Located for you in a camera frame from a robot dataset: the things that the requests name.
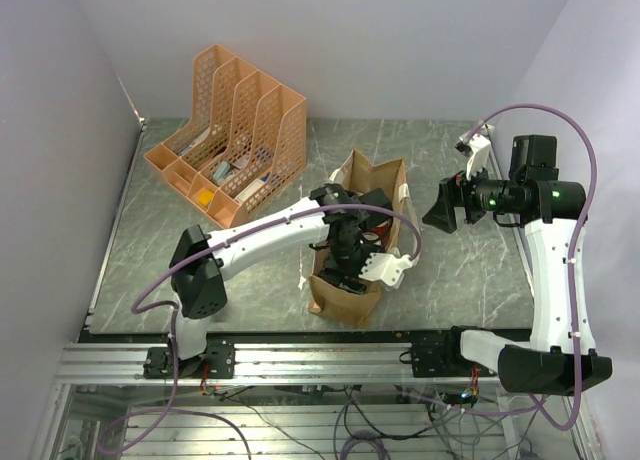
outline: gray object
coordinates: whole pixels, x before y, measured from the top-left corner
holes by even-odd
[[[91,318],[93,333],[157,333],[169,328],[169,311],[133,316],[139,294],[168,266],[182,231],[205,217],[188,207],[153,176],[142,158],[184,121],[151,120],[142,136],[122,215],[110,249]],[[357,147],[371,160],[404,156],[413,203],[419,213],[434,202],[441,178],[463,168],[453,148],[470,122],[309,120],[307,169],[260,215],[281,210],[308,195]],[[422,227],[420,263],[401,288],[386,294],[371,317],[372,330],[447,329],[452,325],[530,328],[532,296],[512,230],[484,219],[473,229],[446,235]],[[411,238],[401,235],[402,251]],[[305,281],[313,252],[295,249],[263,261],[227,282],[228,305],[211,322],[212,331],[345,331],[352,327],[307,312]],[[150,301],[171,298],[168,283]]]

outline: purple cable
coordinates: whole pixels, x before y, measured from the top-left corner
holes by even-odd
[[[238,240],[242,240],[243,238],[249,237],[251,235],[254,235],[258,232],[261,232],[263,230],[266,230],[268,228],[272,228],[275,227],[277,225],[281,225],[283,223],[288,223],[291,220],[297,220],[299,218],[303,218],[303,217],[307,217],[309,215],[313,215],[315,213],[320,213],[320,212],[327,212],[327,211],[335,211],[335,210],[369,210],[372,212],[377,212],[377,213],[384,213],[386,215],[390,215],[392,217],[395,217],[397,219],[399,219],[400,221],[402,221],[403,223],[405,223],[409,229],[412,231],[412,233],[415,235],[416,237],[416,249],[415,251],[411,254],[411,256],[409,257],[410,260],[414,260],[415,258],[417,258],[420,255],[420,250],[422,249],[422,237],[420,236],[420,230],[418,230],[418,227],[415,226],[413,223],[411,223],[411,220],[409,220],[407,217],[405,217],[404,215],[394,212],[392,210],[387,210],[386,208],[382,208],[382,207],[376,207],[373,205],[362,205],[362,204],[341,204],[341,205],[327,205],[327,206],[323,206],[323,207],[315,207],[315,208],[310,208],[309,210],[304,210],[302,212],[296,212],[291,214],[291,216],[289,218],[287,217],[282,217],[279,219],[275,219],[275,220],[271,220],[269,222],[263,223],[261,225],[257,225],[255,227],[249,228],[247,230],[244,230],[236,235],[233,235],[231,237],[229,237],[227,239],[227,244],[233,243],[233,242],[237,242]],[[178,345],[176,344],[176,340],[175,340],[175,336],[176,336],[176,320],[178,318],[178,311],[180,309],[180,305],[178,305],[178,303],[172,301],[172,300],[162,300],[159,302],[154,302],[154,303],[150,303],[149,305],[145,305],[144,307],[140,306],[141,303],[151,294],[151,292],[153,292],[156,288],[158,288],[160,286],[160,284],[162,284],[162,282],[164,282],[165,280],[167,280],[168,278],[170,278],[174,273],[178,272],[179,270],[183,269],[184,267],[186,267],[187,265],[189,265],[192,262],[195,262],[196,260],[205,257],[211,253],[214,253],[222,248],[224,248],[225,243],[219,243],[217,245],[214,245],[213,247],[209,247],[206,248],[194,255],[191,255],[190,257],[185,258],[184,260],[176,263],[173,267],[171,267],[169,270],[167,270],[165,273],[163,273],[162,275],[160,275],[160,277],[158,277],[155,281],[153,281],[147,288],[145,288],[142,293],[140,295],[138,295],[138,297],[135,299],[135,301],[133,302],[133,305],[131,306],[131,313],[133,313],[134,315],[138,315],[140,313],[144,313],[144,312],[148,312],[149,310],[152,310],[154,308],[157,307],[162,307],[162,306],[170,306],[173,308],[173,312],[171,314],[171,323],[170,323],[170,327],[169,327],[169,340],[171,341],[171,347],[172,347],[172,351],[173,351],[173,386],[171,388],[171,394],[169,395],[169,400],[167,401],[167,405],[166,407],[164,407],[164,409],[158,409],[158,408],[150,408],[150,409],[145,409],[145,410],[141,410],[136,414],[129,414],[129,415],[125,415],[123,417],[118,418],[117,420],[114,420],[111,424],[109,424],[107,426],[107,428],[105,428],[105,430],[102,432],[102,434],[100,435],[100,437],[98,438],[98,450],[100,451],[100,453],[102,453],[103,455],[120,455],[121,453],[129,450],[130,448],[134,447],[135,445],[137,445],[138,443],[140,443],[142,440],[144,440],[144,438],[149,435],[158,425],[160,425],[160,423],[165,419],[165,417],[172,412],[176,412],[176,413],[186,413],[189,415],[200,415],[200,416],[208,416],[211,418],[216,418],[218,420],[221,420],[223,422],[225,422],[227,425],[231,426],[234,430],[236,430],[236,432],[238,432],[238,434],[240,435],[240,437],[242,438],[242,440],[245,443],[245,447],[247,448],[247,455],[249,457],[249,459],[251,458],[251,451],[249,450],[249,444],[247,443],[246,439],[244,438],[244,436],[242,435],[242,433],[240,432],[240,429],[238,429],[238,427],[236,425],[234,425],[232,422],[230,422],[227,419],[224,419],[223,417],[220,417],[218,415],[215,415],[213,413],[211,414],[203,414],[201,412],[192,412],[190,410],[180,410],[177,411],[176,409],[173,409],[171,406],[173,405],[173,402],[175,400],[176,394],[178,392]],[[104,437],[106,436],[107,433],[111,432],[112,430],[114,430],[119,424],[125,422],[127,419],[136,416],[136,415],[146,415],[149,413],[156,413],[160,411],[160,415],[158,416],[158,418],[144,431],[142,432],[140,435],[138,435],[138,437],[136,437],[134,440],[132,440],[129,444],[124,445],[120,448],[117,448],[115,450],[107,450],[106,448],[104,448],[103,446],[103,441],[104,441]]]
[[[531,110],[541,110],[543,112],[551,113],[556,117],[560,117],[562,120],[567,122],[569,125],[573,127],[573,129],[578,133],[580,138],[582,139],[584,146],[587,149],[587,154],[589,155],[589,163],[591,166],[591,175],[589,180],[589,190],[587,191],[587,198],[584,202],[584,206],[582,207],[582,211],[578,216],[578,220],[576,221],[576,226],[573,229],[573,233],[571,234],[571,240],[569,241],[569,251],[568,258],[575,258],[576,253],[576,245],[578,243],[578,236],[580,234],[580,230],[584,226],[584,223],[587,220],[587,214],[589,213],[589,208],[591,207],[591,202],[593,202],[593,197],[596,193],[596,183],[598,182],[598,165],[596,163],[596,154],[593,151],[593,145],[589,140],[586,132],[582,129],[578,123],[573,120],[566,113],[561,112],[553,107],[547,107],[546,105],[538,105],[536,103],[517,103],[515,105],[509,105],[507,107],[503,107],[500,110],[496,110],[491,115],[483,118],[478,123],[474,125],[474,127],[467,134],[467,140],[472,138],[478,130],[482,127],[482,125],[486,124],[489,120],[491,120],[496,115],[499,115],[503,112],[507,112],[509,110],[516,109],[531,109]],[[568,276],[569,276],[569,305],[571,308],[571,330],[573,332],[580,331],[580,318],[578,315],[578,296],[576,293],[576,271],[575,264],[568,263]],[[537,408],[540,409],[542,415],[553,425],[555,428],[561,431],[570,430],[578,420],[578,416],[580,415],[580,404],[582,402],[582,357],[580,352],[580,338],[573,336],[573,352],[574,352],[574,371],[575,371],[575,390],[574,390],[574,403],[571,408],[571,414],[569,415],[569,419],[567,423],[560,424],[556,422],[556,420],[549,414],[549,412],[540,404],[537,398],[533,395],[531,399]]]

